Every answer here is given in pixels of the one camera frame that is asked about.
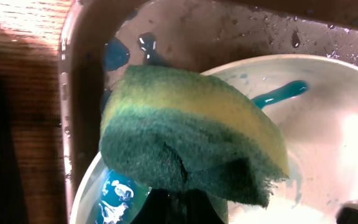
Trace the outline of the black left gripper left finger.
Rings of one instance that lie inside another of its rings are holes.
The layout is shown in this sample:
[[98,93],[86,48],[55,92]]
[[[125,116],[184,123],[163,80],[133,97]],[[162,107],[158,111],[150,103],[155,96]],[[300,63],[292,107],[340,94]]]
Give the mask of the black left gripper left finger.
[[131,224],[186,224],[183,195],[165,189],[152,189]]

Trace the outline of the green yellow scrub sponge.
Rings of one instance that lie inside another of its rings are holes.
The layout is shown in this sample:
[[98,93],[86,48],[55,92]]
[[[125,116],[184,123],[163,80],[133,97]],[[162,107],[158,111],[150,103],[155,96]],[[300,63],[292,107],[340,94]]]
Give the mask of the green yellow scrub sponge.
[[253,101],[217,77],[167,67],[126,68],[99,150],[110,169],[151,188],[262,207],[289,175],[281,132]]

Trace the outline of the white plate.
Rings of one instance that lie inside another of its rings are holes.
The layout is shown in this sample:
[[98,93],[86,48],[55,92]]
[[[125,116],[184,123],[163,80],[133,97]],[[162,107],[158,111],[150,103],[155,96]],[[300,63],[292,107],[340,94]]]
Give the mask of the white plate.
[[70,223],[358,223],[358,67],[269,55],[131,65],[96,119]]

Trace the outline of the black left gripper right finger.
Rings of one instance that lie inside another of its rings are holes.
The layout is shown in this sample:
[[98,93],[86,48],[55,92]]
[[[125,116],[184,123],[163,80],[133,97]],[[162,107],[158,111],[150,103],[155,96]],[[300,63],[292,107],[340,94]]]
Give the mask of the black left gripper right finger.
[[204,191],[185,192],[185,205],[188,224],[224,224],[226,221],[226,201]]

